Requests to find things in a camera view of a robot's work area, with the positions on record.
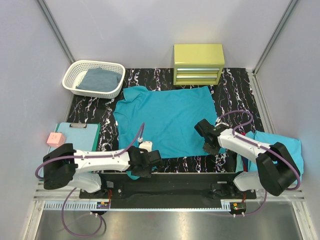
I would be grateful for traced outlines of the teal t shirt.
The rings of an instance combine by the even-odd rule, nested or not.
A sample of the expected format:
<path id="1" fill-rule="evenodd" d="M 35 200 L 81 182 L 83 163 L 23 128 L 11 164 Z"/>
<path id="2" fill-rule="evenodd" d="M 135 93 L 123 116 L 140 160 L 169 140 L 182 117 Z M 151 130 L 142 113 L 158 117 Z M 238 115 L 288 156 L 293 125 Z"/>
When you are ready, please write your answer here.
<path id="1" fill-rule="evenodd" d="M 151 91 L 145 86 L 123 89 L 113 112 L 118 147 L 126 148 L 144 125 L 143 140 L 151 141 L 164 160 L 164 171 L 213 172 L 215 163 L 203 150 L 204 139 L 195 130 L 203 119 L 214 124 L 217 113 L 207 86 Z"/>

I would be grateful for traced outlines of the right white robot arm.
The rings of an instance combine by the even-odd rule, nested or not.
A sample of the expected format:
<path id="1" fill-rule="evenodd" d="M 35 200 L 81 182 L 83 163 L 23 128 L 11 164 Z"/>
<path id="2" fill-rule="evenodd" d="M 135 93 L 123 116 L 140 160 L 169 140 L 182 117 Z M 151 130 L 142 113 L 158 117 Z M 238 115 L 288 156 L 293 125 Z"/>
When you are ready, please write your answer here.
<path id="1" fill-rule="evenodd" d="M 203 150 L 216 155 L 221 148 L 233 151 L 256 164 L 256 171 L 243 171 L 227 185 L 228 195 L 239 198 L 248 190 L 265 190 L 273 196 L 295 190 L 301 184 L 301 173 L 286 146 L 267 144 L 237 133 L 225 123 L 199 121 L 194 129 L 204 138 Z"/>

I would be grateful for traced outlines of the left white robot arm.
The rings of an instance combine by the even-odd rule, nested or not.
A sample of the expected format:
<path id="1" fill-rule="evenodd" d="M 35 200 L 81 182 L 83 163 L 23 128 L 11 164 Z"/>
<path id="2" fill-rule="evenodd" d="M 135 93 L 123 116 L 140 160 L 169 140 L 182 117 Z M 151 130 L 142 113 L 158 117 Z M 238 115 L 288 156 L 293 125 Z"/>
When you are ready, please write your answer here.
<path id="1" fill-rule="evenodd" d="M 69 186 L 103 198 L 108 193 L 108 186 L 97 171 L 129 171 L 133 176 L 149 178 L 154 168 L 162 166 L 158 150 L 131 145 L 115 151 L 84 151 L 65 143 L 43 157 L 39 166 L 43 176 L 37 177 L 42 179 L 45 190 Z"/>

